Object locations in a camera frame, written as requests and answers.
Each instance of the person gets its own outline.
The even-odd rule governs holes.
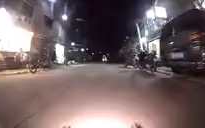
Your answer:
[[[107,57],[106,57],[106,55],[103,55],[102,61],[103,61],[103,62],[107,62]]]

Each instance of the street light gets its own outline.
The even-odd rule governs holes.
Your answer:
[[[85,49],[84,48],[81,48],[81,52],[84,52],[85,51]]]
[[[66,21],[66,20],[68,20],[68,16],[66,14],[63,14],[62,19]]]
[[[72,45],[72,46],[75,46],[75,43],[74,43],[74,42],[72,42],[72,43],[71,43],[71,45]]]

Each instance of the street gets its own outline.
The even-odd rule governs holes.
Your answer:
[[[89,119],[129,128],[135,122],[144,128],[205,128],[205,82],[196,79],[117,64],[0,76],[0,128],[86,128]],[[103,121],[96,126],[106,127]]]

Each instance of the sidewalk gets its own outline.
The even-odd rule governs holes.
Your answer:
[[[158,67],[157,68],[157,72],[159,73],[163,73],[163,74],[166,74],[166,75],[173,75],[174,73],[172,72],[171,68],[169,67]]]
[[[53,68],[51,68],[50,70],[55,70],[57,68],[63,67],[64,65],[53,65]],[[0,76],[3,75],[19,75],[19,74],[27,74],[30,73],[29,69],[27,68],[23,68],[23,69],[11,69],[11,70],[3,70],[0,71]]]
[[[16,74],[26,74],[29,73],[28,69],[12,69],[0,71],[0,76],[2,75],[16,75]]]

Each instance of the window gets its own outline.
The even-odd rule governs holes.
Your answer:
[[[197,9],[205,9],[205,0],[196,0],[196,1],[194,1],[194,6]]]
[[[49,29],[51,29],[53,26],[53,20],[48,16],[44,16],[44,23],[45,26],[48,27]]]
[[[31,7],[28,3],[26,3],[25,1],[22,2],[22,9],[21,9],[21,13],[23,15],[25,15],[26,17],[31,18],[33,15],[33,7]]]

